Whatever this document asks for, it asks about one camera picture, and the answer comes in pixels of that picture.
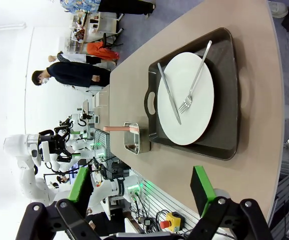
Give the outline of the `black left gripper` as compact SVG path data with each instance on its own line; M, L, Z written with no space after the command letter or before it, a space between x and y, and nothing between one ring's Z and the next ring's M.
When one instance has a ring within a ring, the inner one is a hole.
M58 147L58 140L69 140L71 135L71 128L69 126L58 126L55 128L56 135L39 135L38 143L48 142L48 149L50 152L55 152ZM68 150L57 152L57 162L69 163L73 158L80 157L81 153L70 153Z

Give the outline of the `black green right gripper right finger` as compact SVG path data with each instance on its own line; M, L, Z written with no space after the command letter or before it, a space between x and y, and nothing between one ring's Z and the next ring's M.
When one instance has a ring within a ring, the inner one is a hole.
M270 240L271 231L258 202L252 198L234 202L217 196L202 166L192 169L190 188L200 220L188 240L211 240L219 228L229 229L236 240Z

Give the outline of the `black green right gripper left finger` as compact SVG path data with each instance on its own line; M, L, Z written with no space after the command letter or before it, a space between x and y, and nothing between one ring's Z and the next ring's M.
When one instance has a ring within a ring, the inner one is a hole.
M81 167L67 198L49 206L32 202L26 207L16 239L52 240L57 232L64 231L71 240L99 240L85 220L93 191L90 170Z

